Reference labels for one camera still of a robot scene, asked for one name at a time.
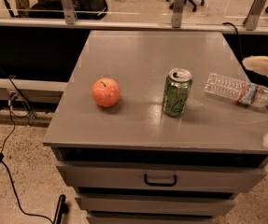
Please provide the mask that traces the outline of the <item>metal glass rail bracket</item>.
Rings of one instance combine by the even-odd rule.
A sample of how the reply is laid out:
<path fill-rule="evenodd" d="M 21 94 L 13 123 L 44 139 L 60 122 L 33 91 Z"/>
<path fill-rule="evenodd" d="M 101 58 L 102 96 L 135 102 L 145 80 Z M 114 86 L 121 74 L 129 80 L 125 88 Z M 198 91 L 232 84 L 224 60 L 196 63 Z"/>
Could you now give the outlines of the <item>metal glass rail bracket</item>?
<path fill-rule="evenodd" d="M 267 0 L 254 0 L 252 6 L 243 21 L 243 27 L 248 31 L 254 31 L 259 22 L 260 15 Z"/>
<path fill-rule="evenodd" d="M 175 0 L 174 1 L 173 14 L 172 14 L 172 19 L 171 19 L 171 23 L 172 23 L 173 28 L 180 28 L 181 27 L 184 2 L 185 2 L 185 0 Z"/>
<path fill-rule="evenodd" d="M 77 21 L 77 15 L 74 10 L 72 0 L 61 0 L 63 6 L 64 19 L 67 24 L 74 24 Z"/>

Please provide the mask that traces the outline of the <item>black post on floor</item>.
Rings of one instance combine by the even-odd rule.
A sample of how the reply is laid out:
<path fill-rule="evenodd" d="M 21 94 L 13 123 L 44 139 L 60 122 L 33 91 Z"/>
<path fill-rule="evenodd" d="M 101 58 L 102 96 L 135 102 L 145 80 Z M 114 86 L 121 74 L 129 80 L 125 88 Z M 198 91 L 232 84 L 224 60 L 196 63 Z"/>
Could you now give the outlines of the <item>black post on floor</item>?
<path fill-rule="evenodd" d="M 53 224 L 61 224 L 63 214 L 68 213 L 68 205 L 65 201 L 66 201 L 66 196 L 64 194 L 62 194 L 59 197 L 59 200 L 57 203 L 57 207 L 56 207 L 56 211 L 55 211 L 55 215 L 54 215 L 54 219 L 53 219 Z"/>

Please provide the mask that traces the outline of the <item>wall power outlet with plugs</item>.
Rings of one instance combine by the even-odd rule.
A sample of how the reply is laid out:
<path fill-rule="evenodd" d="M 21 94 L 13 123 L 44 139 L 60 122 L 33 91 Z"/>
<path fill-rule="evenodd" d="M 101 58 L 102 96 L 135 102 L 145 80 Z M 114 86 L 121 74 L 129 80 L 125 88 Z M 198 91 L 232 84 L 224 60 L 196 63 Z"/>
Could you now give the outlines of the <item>wall power outlet with plugs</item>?
<path fill-rule="evenodd" d="M 30 102 L 30 100 L 21 92 L 21 90 L 17 87 L 17 85 L 14 83 L 15 76 L 10 75 L 8 77 L 9 82 L 9 98 L 8 98 L 8 107 L 9 112 L 11 115 L 19 118 L 24 119 L 28 118 L 28 125 L 32 126 L 35 118 L 36 118 L 36 112 Z M 26 114 L 25 115 L 18 115 L 14 112 L 14 103 L 15 102 L 21 102 L 22 106 L 25 109 Z"/>

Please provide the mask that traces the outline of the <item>seated person behind glass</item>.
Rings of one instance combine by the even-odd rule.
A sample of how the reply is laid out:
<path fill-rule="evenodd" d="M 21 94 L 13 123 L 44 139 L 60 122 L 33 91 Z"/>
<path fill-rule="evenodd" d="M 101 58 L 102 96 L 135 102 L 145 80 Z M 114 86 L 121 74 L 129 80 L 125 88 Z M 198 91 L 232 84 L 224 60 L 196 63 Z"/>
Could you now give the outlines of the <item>seated person behind glass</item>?
<path fill-rule="evenodd" d="M 101 20 L 107 13 L 106 0 L 15 0 L 22 18 L 64 19 L 75 12 L 77 19 Z"/>

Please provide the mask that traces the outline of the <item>metal glass rail bracket right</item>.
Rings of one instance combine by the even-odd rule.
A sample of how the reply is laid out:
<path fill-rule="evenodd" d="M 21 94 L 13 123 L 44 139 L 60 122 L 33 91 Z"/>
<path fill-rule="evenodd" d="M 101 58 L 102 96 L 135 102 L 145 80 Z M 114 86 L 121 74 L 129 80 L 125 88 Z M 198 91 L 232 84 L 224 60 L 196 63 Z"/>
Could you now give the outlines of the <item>metal glass rail bracket right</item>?
<path fill-rule="evenodd" d="M 252 6 L 243 21 L 243 27 L 248 31 L 254 31 L 259 22 L 260 15 L 267 0 L 254 0 Z"/>

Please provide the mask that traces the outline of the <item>grey drawer cabinet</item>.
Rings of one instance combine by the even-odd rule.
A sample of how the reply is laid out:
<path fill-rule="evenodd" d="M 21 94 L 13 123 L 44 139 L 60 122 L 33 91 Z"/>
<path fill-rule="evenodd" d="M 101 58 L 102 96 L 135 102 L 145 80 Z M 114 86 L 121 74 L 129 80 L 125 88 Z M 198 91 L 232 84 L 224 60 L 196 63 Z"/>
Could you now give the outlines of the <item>grey drawer cabinet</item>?
<path fill-rule="evenodd" d="M 166 77 L 192 74 L 178 117 L 162 111 Z M 268 111 L 204 91 L 211 73 L 243 78 L 223 35 L 93 31 L 44 137 L 90 224 L 210 224 L 265 176 Z M 120 99 L 101 107 L 92 85 L 112 78 Z M 176 175 L 151 187 L 144 174 Z"/>

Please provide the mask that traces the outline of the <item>metal glass rail bracket left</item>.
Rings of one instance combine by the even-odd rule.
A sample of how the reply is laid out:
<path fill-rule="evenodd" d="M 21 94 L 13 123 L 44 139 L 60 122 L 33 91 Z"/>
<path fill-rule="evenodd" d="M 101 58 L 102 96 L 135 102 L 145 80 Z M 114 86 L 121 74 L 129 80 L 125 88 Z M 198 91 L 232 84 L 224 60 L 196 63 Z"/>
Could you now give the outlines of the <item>metal glass rail bracket left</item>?
<path fill-rule="evenodd" d="M 64 19 L 67 24 L 74 24 L 77 21 L 77 15 L 74 10 L 72 0 L 61 0 L 63 6 Z"/>

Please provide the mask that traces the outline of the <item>red apple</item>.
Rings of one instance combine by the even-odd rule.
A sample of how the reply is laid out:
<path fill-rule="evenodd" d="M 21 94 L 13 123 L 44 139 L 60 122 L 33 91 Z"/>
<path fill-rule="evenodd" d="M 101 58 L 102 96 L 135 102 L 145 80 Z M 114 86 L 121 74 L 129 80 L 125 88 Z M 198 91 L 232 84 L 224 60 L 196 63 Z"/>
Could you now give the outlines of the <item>red apple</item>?
<path fill-rule="evenodd" d="M 119 84 L 112 78 L 100 78 L 92 85 L 92 98 L 101 107 L 111 107 L 120 99 Z"/>

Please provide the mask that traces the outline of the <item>clear plastic water bottle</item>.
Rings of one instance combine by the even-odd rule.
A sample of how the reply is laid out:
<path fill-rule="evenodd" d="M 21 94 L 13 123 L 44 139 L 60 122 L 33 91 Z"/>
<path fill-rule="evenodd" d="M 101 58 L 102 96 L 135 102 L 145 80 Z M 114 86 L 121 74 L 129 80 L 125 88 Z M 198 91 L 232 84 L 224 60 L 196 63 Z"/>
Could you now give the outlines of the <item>clear plastic water bottle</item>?
<path fill-rule="evenodd" d="M 243 105 L 268 106 L 268 88 L 245 80 L 211 73 L 204 91 Z"/>

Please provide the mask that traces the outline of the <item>metal glass rail bracket middle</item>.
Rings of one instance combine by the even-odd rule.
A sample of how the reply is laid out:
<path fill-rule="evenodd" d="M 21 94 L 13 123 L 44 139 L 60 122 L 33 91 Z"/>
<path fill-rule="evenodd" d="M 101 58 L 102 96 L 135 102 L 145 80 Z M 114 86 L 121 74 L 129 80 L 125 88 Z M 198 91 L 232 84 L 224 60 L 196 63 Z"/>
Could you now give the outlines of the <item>metal glass rail bracket middle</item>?
<path fill-rule="evenodd" d="M 171 19 L 171 23 L 172 23 L 173 28 L 180 28 L 181 27 L 184 2 L 185 2 L 185 0 L 175 0 L 174 1 L 173 14 L 172 14 L 172 19 Z"/>

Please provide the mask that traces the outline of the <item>green soda can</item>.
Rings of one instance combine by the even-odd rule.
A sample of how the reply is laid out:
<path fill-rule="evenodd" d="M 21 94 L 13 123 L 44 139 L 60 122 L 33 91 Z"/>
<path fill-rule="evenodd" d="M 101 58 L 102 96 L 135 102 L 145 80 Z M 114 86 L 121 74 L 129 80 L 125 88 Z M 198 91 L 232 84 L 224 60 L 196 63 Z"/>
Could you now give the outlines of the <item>green soda can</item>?
<path fill-rule="evenodd" d="M 172 69 L 165 80 L 162 111 L 170 117 L 178 117 L 185 110 L 190 95 L 192 74 L 185 68 Z"/>

